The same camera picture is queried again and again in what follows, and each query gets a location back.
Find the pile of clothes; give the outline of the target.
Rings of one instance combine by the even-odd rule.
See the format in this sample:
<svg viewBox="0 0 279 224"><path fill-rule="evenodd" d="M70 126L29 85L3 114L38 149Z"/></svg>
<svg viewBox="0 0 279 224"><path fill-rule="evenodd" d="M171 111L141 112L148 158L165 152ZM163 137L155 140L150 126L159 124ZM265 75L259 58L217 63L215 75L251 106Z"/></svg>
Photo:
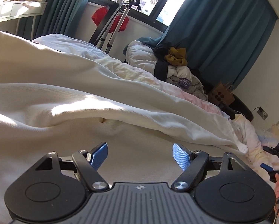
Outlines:
<svg viewBox="0 0 279 224"><path fill-rule="evenodd" d="M160 38L142 37L130 42L123 50L126 56L125 62L199 99L208 100L202 83L184 64L186 50L164 48L156 52L155 47L160 40Z"/></svg>

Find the pink white bed duvet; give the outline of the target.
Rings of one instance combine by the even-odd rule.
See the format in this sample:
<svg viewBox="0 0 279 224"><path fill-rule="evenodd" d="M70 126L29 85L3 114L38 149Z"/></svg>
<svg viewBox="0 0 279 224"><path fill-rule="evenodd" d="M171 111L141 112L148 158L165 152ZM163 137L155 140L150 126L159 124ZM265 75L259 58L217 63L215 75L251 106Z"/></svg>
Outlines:
<svg viewBox="0 0 279 224"><path fill-rule="evenodd" d="M62 34L41 36L34 39L34 42L60 52L97 61L122 79L149 84L165 93L185 99L207 112L224 116L231 122L238 140L248 146L247 159L259 176L265 181L269 180L268 173L260 167L262 163L279 170L279 158L262 149L264 146L275 147L279 143L279 130L276 126L269 130L256 130L243 114L225 105L215 106L210 103L201 82L186 66L170 65L165 81L157 79L154 72L156 56L143 43L139 41L131 43L127 50L131 54L129 58L131 63L126 64L112 58L90 43Z"/></svg>

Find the brown paper bag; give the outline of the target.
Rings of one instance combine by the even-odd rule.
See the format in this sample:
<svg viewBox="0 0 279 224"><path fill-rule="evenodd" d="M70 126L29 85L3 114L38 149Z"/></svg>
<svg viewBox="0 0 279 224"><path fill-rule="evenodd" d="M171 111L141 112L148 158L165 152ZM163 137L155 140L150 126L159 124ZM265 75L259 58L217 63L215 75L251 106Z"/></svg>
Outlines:
<svg viewBox="0 0 279 224"><path fill-rule="evenodd" d="M221 103L229 106L231 103L234 102L234 95L232 91L221 82L219 82L209 92L208 97L209 102L213 103L216 106Z"/></svg>

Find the teal curtain near corner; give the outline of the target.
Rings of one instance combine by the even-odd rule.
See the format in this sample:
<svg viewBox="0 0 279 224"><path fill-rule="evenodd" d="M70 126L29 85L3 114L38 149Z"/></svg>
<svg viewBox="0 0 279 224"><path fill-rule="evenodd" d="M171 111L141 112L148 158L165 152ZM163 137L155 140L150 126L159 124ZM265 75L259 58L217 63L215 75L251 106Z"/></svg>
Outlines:
<svg viewBox="0 0 279 224"><path fill-rule="evenodd" d="M188 66L212 85L237 87L277 21L268 0L185 0L155 47L186 50Z"/></svg>

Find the red bag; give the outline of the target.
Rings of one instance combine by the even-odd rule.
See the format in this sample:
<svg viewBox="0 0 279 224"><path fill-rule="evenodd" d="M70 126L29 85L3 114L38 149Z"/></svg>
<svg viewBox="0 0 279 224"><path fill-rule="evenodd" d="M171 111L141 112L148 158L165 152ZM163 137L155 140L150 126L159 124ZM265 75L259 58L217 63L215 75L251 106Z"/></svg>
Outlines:
<svg viewBox="0 0 279 224"><path fill-rule="evenodd" d="M109 10L110 10L110 6L104 6L104 7L101 7L99 9L97 9L94 12L94 14L91 16L91 19L96 26L99 26L102 22L106 22L111 18L110 14L108 15ZM116 29L116 27L119 23L119 20L121 19L121 16L122 16L122 14L117 15L114 18L114 20L112 21L112 25L111 25L111 28L109 30L109 33L113 33L115 31L115 29ZM129 18L125 17L122 25L119 28L119 32L120 31L125 31L126 28L127 28L128 23L129 23Z"/></svg>

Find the teal curtain near desk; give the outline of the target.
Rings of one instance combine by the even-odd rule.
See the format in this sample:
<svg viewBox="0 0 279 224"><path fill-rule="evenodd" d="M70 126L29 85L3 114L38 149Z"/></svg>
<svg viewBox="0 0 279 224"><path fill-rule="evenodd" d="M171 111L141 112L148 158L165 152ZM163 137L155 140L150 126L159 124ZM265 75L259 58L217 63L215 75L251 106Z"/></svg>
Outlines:
<svg viewBox="0 0 279 224"><path fill-rule="evenodd" d="M74 37L88 0L46 0L44 14L35 19L33 37L60 33Z"/></svg>

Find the white desk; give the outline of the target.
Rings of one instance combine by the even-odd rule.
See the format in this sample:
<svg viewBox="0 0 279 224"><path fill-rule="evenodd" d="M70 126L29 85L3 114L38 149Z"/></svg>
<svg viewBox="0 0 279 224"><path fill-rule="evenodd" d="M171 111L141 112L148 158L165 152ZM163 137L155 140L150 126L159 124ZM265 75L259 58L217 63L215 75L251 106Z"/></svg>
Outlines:
<svg viewBox="0 0 279 224"><path fill-rule="evenodd" d="M46 0L0 1L0 22L17 19L15 35L18 34L21 18L32 17L30 39L34 38L35 21L46 9Z"/></svg>

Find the wall power socket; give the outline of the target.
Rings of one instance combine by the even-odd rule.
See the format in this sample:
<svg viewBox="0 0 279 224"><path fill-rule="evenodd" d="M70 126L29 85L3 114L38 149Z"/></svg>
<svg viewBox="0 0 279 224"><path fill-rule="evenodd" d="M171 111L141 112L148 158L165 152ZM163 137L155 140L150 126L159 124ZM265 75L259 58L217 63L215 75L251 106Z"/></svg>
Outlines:
<svg viewBox="0 0 279 224"><path fill-rule="evenodd" d="M262 107L258 108L257 113L259 114L259 116L263 119L266 120L266 118L268 117L268 114L263 110Z"/></svg>

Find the folding trolley metal frame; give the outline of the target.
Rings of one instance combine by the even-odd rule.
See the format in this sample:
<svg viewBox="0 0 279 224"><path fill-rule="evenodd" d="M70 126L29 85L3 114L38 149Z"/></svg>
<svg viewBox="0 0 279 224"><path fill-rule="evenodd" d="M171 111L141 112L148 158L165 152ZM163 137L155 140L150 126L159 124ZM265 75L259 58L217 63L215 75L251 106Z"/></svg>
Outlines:
<svg viewBox="0 0 279 224"><path fill-rule="evenodd" d="M97 9L92 15L92 21L97 26L89 43L108 54L113 46L118 32L126 29L129 11L135 7L141 10L140 0L117 0L112 6Z"/></svg>

